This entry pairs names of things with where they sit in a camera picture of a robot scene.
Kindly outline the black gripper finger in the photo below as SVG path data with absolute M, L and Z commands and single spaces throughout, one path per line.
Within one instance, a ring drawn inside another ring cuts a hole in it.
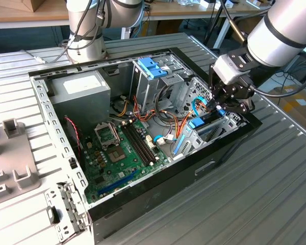
M 213 65 L 210 65 L 209 68 L 209 81 L 208 81 L 208 87 L 211 91 L 211 99 L 209 100 L 208 103 L 208 109 L 209 110 L 214 110 L 214 108 L 216 107 L 216 101 L 215 101 L 215 86 L 214 86 L 214 69 L 213 69 Z
M 245 114 L 246 105 L 244 103 L 229 101 L 229 102 L 225 102 L 225 103 L 218 105 L 217 110 L 224 111 L 224 112 Z

